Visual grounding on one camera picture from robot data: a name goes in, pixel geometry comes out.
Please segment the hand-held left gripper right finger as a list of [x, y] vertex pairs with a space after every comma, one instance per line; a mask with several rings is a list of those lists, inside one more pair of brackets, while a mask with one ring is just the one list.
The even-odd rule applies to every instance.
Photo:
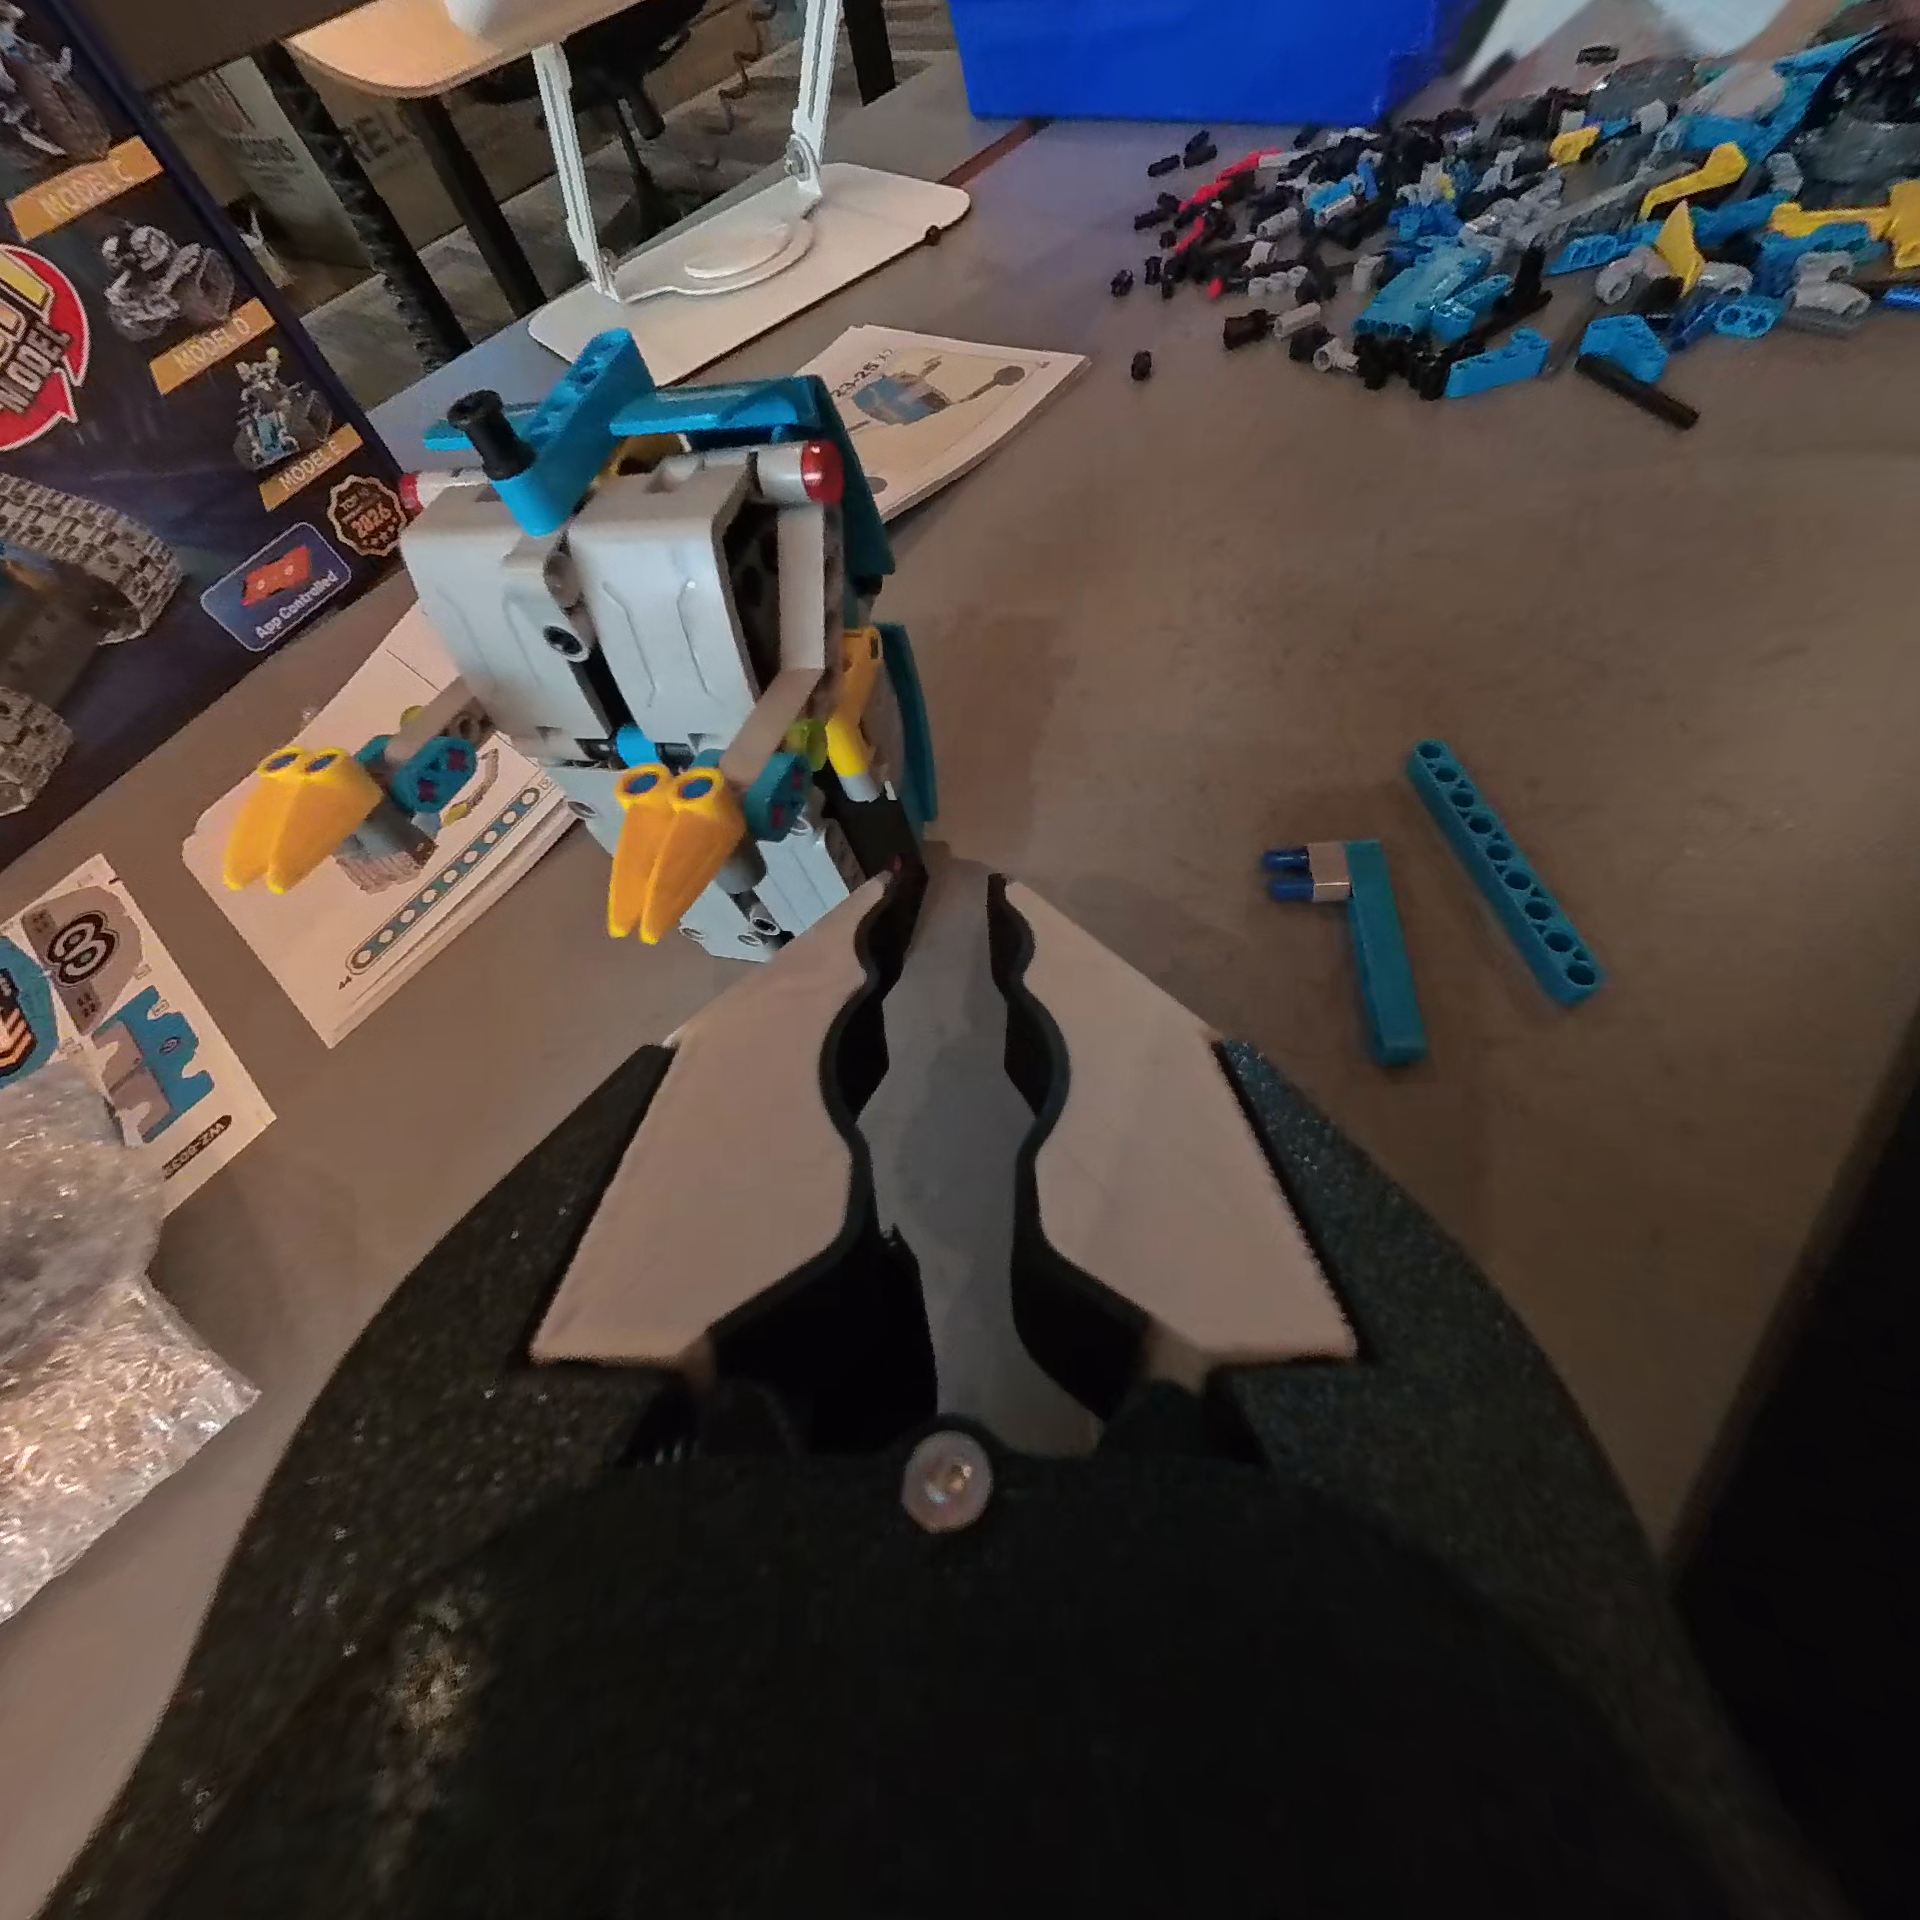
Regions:
[[1004, 1070], [1032, 1112], [1011, 1299], [1038, 1364], [1353, 1363], [1361, 1340], [1216, 1032], [992, 879]]

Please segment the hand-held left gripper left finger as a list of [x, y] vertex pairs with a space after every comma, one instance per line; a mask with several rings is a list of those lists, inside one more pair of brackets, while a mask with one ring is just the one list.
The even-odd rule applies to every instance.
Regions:
[[854, 1246], [903, 963], [905, 879], [888, 873], [683, 1022], [530, 1360], [683, 1375]]

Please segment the teal short beam with pins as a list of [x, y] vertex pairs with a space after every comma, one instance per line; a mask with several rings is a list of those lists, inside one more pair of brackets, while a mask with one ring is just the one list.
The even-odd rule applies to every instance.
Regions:
[[1430, 1036], [1383, 844], [1336, 839], [1263, 852], [1276, 903], [1338, 908], [1345, 916], [1369, 1049], [1380, 1068], [1416, 1066]]

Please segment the teal long holed beam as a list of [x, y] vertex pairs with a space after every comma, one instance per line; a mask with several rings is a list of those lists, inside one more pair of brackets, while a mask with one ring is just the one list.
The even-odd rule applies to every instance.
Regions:
[[1604, 971], [1478, 778], [1440, 738], [1416, 743], [1406, 778], [1543, 994], [1563, 1008], [1588, 1002]]

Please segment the blue grey toy robot model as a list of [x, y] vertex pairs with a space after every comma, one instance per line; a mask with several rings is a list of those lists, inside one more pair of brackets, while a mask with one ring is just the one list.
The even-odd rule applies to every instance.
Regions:
[[608, 852], [608, 934], [760, 964], [940, 815], [919, 664], [876, 617], [896, 561], [819, 376], [665, 388], [594, 336], [539, 406], [470, 391], [470, 452], [400, 539], [450, 689], [362, 747], [292, 743], [238, 791], [219, 879], [288, 897], [327, 865], [423, 900], [431, 826], [496, 738]]

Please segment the pile of small building pieces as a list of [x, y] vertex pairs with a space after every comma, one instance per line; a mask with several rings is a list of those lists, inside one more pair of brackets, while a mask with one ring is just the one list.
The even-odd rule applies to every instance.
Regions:
[[1468, 401], [1575, 371], [1672, 430], [1700, 343], [1854, 342], [1916, 313], [1916, 7], [1856, 6], [1771, 59], [1626, 62], [1569, 88], [1353, 129], [1307, 127], [1192, 169], [1135, 218], [1113, 299], [1225, 303], [1220, 345], [1284, 345], [1377, 393]]

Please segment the white desk lamp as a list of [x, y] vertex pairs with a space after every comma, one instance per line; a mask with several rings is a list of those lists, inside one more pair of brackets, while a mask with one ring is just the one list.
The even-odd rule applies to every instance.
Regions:
[[532, 342], [563, 361], [582, 363], [587, 338], [612, 328], [620, 342], [639, 345], [656, 382], [690, 377], [969, 212], [962, 187], [826, 160], [844, 9], [807, 3], [800, 91], [780, 178], [616, 258], [592, 218], [563, 43], [618, 7], [446, 3], [444, 9], [462, 35], [492, 54], [532, 59], [568, 238], [585, 270], [582, 288], [529, 323]]

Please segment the open instruction sheet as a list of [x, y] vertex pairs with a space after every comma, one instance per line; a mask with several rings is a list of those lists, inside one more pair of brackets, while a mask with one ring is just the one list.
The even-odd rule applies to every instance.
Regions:
[[407, 610], [292, 743], [202, 815], [184, 862], [331, 1046], [571, 826], [552, 776]]

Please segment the sticker sheet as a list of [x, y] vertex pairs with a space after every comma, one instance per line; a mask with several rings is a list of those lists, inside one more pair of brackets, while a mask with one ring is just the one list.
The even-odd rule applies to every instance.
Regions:
[[107, 858], [2, 926], [2, 1079], [76, 1068], [158, 1179], [167, 1216], [275, 1123], [203, 1000]]

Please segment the bubble wrap bag with parts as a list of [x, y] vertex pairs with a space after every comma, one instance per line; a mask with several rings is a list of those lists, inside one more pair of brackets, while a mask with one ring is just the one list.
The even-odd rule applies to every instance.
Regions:
[[2, 1619], [257, 1403], [145, 1281], [116, 1281], [2, 1363]]

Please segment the dark blue toy kit box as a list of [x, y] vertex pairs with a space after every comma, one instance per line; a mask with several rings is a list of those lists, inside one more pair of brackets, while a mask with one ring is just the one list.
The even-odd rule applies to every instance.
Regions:
[[400, 473], [78, 6], [6, 6], [2, 862], [399, 567]]

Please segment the blue storage bin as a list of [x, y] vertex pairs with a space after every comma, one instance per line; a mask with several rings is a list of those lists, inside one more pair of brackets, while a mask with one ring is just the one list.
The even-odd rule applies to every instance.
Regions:
[[1457, 71], [1499, 3], [948, 3], [976, 118], [1366, 127]]

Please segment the dark panel board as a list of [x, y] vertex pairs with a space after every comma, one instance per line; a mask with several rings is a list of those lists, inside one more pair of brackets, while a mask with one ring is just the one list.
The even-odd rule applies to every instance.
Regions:
[[329, 24], [356, 3], [72, 3], [87, 47], [137, 91], [194, 80]]

